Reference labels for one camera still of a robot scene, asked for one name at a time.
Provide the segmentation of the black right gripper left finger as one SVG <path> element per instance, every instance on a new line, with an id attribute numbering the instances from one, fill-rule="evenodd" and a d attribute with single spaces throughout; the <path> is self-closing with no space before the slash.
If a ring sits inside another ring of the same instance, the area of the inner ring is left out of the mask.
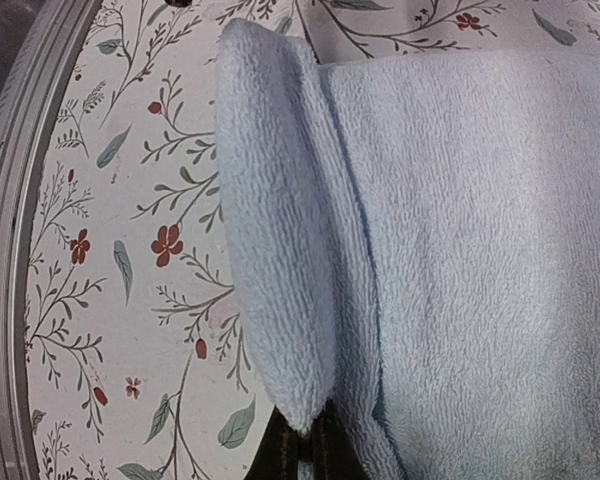
<path id="1" fill-rule="evenodd" d="M 274 408 L 247 472 L 247 480 L 297 480 L 298 453 L 298 433 Z"/>

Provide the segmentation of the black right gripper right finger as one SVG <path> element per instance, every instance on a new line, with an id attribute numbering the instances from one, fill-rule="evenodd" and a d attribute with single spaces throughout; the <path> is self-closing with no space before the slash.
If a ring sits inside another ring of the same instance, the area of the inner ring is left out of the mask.
<path id="1" fill-rule="evenodd" d="M 332 400 L 312 424 L 312 462 L 318 480 L 365 479 L 365 470 Z"/>

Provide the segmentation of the light blue towel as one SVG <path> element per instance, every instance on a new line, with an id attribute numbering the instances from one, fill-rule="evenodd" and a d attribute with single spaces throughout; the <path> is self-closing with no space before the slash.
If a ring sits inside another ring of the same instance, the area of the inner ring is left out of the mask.
<path id="1" fill-rule="evenodd" d="M 216 143 L 245 338 L 316 479 L 600 479 L 600 54 L 321 65 L 234 20 Z"/>

